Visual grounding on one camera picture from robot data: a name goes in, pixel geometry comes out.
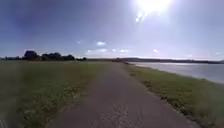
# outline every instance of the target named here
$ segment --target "green grass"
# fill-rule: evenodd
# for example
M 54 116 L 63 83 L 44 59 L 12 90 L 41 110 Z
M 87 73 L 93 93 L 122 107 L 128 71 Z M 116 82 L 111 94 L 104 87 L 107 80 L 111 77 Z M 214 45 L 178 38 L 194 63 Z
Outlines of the green grass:
M 224 85 L 151 68 L 127 66 L 136 77 L 161 99 L 205 128 L 224 126 Z
M 63 106 L 80 96 L 102 65 L 88 62 L 1 62 L 0 82 L 4 84 L 0 87 L 4 99 L 0 99 L 0 107 L 3 106 L 0 110 L 12 111 L 10 107 L 14 106 L 19 128 L 43 128 Z

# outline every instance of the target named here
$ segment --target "sunlight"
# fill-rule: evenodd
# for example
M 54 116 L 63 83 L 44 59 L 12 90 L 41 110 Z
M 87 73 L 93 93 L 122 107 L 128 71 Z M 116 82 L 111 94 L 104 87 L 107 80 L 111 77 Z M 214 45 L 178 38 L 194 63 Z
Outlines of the sunlight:
M 136 22 L 144 20 L 144 18 L 150 13 L 161 13 L 165 12 L 172 0 L 136 0 L 136 4 L 139 8 L 139 12 L 136 18 Z

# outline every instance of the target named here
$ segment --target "lake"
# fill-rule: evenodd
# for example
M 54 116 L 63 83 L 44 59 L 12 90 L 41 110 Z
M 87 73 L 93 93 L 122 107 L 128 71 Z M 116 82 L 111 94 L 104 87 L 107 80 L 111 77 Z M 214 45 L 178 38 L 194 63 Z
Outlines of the lake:
M 140 67 L 151 67 L 161 71 L 176 73 L 195 78 L 204 78 L 213 82 L 224 83 L 224 64 L 187 64 L 187 63 L 147 63 L 132 62 Z

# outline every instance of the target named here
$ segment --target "asphalt road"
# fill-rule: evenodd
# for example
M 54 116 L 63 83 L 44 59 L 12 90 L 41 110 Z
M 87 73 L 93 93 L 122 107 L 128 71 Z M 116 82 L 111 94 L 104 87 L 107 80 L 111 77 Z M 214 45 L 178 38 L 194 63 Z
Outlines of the asphalt road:
M 81 101 L 74 101 L 50 128 L 199 128 L 130 77 L 120 64 L 111 64 Z

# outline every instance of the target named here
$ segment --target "blue sky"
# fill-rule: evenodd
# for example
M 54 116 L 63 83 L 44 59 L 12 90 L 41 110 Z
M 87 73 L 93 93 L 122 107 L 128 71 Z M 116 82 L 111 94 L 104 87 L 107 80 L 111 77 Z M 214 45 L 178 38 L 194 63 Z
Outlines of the blue sky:
M 76 57 L 224 59 L 224 1 L 172 0 L 166 11 L 136 22 L 146 13 L 139 1 L 0 0 L 0 56 L 34 49 Z

